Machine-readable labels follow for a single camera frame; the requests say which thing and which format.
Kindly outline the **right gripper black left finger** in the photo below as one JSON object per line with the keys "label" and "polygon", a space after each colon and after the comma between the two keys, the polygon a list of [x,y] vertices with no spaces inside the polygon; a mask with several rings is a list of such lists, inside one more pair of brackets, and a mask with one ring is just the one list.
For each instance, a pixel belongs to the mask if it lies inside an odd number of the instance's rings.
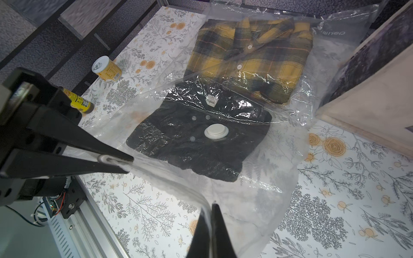
{"label": "right gripper black left finger", "polygon": [[208,212],[201,210],[187,258],[211,257],[211,222]]}

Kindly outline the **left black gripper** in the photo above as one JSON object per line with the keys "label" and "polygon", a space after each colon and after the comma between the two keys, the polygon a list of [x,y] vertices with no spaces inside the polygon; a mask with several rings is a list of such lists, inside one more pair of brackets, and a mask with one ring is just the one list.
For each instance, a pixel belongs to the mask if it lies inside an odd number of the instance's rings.
{"label": "left black gripper", "polygon": [[134,161],[80,128],[81,112],[42,75],[18,67],[1,84],[1,90],[2,206],[38,195],[51,177],[128,173],[112,164],[61,156],[68,145]]}

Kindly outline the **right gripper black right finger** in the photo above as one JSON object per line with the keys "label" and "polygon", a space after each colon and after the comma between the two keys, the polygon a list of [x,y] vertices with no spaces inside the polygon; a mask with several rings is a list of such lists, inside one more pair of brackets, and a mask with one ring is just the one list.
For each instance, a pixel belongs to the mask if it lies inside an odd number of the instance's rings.
{"label": "right gripper black right finger", "polygon": [[213,258],[237,258],[218,204],[212,205],[211,245]]}

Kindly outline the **clear plastic vacuum bag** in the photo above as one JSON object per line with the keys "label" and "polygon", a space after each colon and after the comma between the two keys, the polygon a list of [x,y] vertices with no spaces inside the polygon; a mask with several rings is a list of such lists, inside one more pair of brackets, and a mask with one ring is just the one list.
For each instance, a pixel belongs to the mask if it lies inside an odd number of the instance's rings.
{"label": "clear plastic vacuum bag", "polygon": [[379,10],[312,16],[211,1],[142,93],[82,127],[134,157],[118,168],[205,216],[219,206],[230,248],[255,258],[290,205],[315,109]]}

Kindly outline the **yellow black plaid shirt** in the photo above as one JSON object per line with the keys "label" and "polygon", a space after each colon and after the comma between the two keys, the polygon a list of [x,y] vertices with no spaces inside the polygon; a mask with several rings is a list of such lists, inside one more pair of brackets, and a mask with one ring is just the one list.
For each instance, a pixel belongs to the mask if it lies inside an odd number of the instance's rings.
{"label": "yellow black plaid shirt", "polygon": [[313,48],[310,23],[292,18],[210,19],[200,28],[185,76],[241,87],[254,98],[289,101]]}

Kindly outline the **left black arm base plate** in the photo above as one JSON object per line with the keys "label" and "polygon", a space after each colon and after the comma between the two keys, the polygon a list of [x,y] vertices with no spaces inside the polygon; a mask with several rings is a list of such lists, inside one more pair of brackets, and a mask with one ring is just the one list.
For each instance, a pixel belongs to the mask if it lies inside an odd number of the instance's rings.
{"label": "left black arm base plate", "polygon": [[43,198],[43,207],[45,214],[50,219],[57,215],[62,215],[63,219],[68,219],[75,214],[86,199],[80,181],[72,176],[66,180],[56,196]]}

